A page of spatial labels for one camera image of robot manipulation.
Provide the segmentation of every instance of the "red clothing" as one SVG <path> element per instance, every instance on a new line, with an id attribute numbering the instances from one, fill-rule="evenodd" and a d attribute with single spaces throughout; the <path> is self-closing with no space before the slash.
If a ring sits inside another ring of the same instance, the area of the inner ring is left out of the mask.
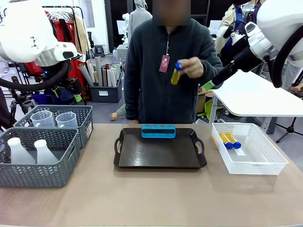
<path id="1" fill-rule="evenodd" d="M 40 66 L 36 65 L 36 63 L 33 62 L 29 62 L 29 63 L 24 63 L 25 67 L 27 68 L 27 71 L 29 72 L 29 74 L 32 75 L 41 75 L 43 73 L 43 70 Z"/>
<path id="2" fill-rule="evenodd" d="M 64 41 L 64 30 L 62 28 L 62 25 L 60 24 L 59 21 L 54 21 L 54 25 L 56 27 L 56 32 L 57 32 L 57 40 L 59 42 L 65 42 Z M 71 34 L 71 42 L 75 44 L 75 35 L 74 35 L 74 23 L 66 22 L 67 28 Z M 71 61 L 71 72 L 69 73 L 69 78 L 75 78 L 77 77 L 79 82 L 81 83 L 82 87 L 84 88 L 84 76 L 81 73 L 81 71 L 78 69 L 78 66 L 81 64 L 80 61 Z"/>

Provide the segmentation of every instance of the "dark fleece jacket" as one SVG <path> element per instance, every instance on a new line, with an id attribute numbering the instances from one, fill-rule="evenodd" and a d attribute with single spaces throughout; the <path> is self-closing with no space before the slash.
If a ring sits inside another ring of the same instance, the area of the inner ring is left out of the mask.
<path id="1" fill-rule="evenodd" d="M 169 40 L 170 61 L 166 73 L 159 72 Z M 198 57 L 204 67 L 199 79 L 187 75 L 175 86 L 170 82 L 175 63 Z M 192 123 L 198 84 L 204 85 L 222 69 L 208 28 L 191 20 L 188 26 L 177 27 L 168 35 L 164 26 L 152 19 L 137 27 L 128 48 L 125 67 L 125 104 L 128 120 L 141 123 Z"/>

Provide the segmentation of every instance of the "yellow liquid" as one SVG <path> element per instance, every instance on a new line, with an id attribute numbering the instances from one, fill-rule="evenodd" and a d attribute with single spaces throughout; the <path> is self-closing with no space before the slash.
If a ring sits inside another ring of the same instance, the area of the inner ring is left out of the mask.
<path id="1" fill-rule="evenodd" d="M 221 137 L 223 143 L 227 144 L 228 142 L 230 142 L 230 141 L 228 140 L 228 138 L 227 138 L 223 133 L 220 133 L 219 135 L 220 135 L 220 137 Z"/>
<path id="2" fill-rule="evenodd" d="M 225 136 L 227 137 L 227 139 L 232 142 L 232 143 L 236 143 L 237 140 L 230 134 L 230 133 L 226 133 Z"/>
<path id="3" fill-rule="evenodd" d="M 174 73 L 172 74 L 172 77 L 171 77 L 171 84 L 177 85 L 179 82 L 179 79 L 180 79 L 180 75 L 179 75 L 178 71 L 175 69 Z"/>

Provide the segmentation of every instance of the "gray plastic basket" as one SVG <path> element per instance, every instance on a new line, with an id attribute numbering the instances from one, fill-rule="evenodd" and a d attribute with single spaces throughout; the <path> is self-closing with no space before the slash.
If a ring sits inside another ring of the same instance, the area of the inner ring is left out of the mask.
<path id="1" fill-rule="evenodd" d="M 93 126 L 93 113 L 90 105 L 38 105 L 28 112 L 21 120 L 14 124 L 14 127 L 33 127 L 30 117 L 42 110 L 48 110 L 53 113 L 53 120 L 57 126 L 56 117 L 69 111 L 77 115 L 79 130 L 79 146 L 83 149 L 89 140 Z"/>
<path id="2" fill-rule="evenodd" d="M 10 148 L 7 141 L 13 137 L 21 140 L 23 147 L 37 162 L 34 142 L 46 140 L 47 147 L 59 162 L 54 165 L 14 165 L 10 163 Z M 77 129 L 47 129 L 18 127 L 5 131 L 0 136 L 0 187 L 6 188 L 62 188 L 80 157 Z"/>

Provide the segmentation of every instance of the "gray storage bin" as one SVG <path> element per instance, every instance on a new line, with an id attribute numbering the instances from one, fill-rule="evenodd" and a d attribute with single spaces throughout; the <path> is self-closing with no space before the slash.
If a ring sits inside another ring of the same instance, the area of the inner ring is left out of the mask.
<path id="1" fill-rule="evenodd" d="M 78 140 L 80 149 L 83 149 L 89 140 L 93 126 L 93 113 L 92 106 L 90 105 L 38 105 L 30 112 L 28 112 L 21 120 L 14 124 L 14 127 L 33 127 L 30 117 L 42 110 L 48 110 L 53 113 L 53 119 L 55 124 L 56 117 L 62 113 L 67 113 L 69 111 L 74 112 L 77 115 L 78 122 Z"/>
<path id="2" fill-rule="evenodd" d="M 62 188 L 80 157 L 77 129 L 17 127 L 0 136 L 0 187 L 7 188 Z M 37 162 L 34 142 L 46 140 L 48 148 L 59 160 L 54 165 L 14 165 L 10 163 L 8 140 L 18 137 L 23 147 Z"/>
<path id="3" fill-rule="evenodd" d="M 94 83 L 96 86 L 90 87 L 91 100 L 99 103 L 118 103 L 122 98 L 121 77 L 117 87 L 98 87 L 98 83 Z"/>

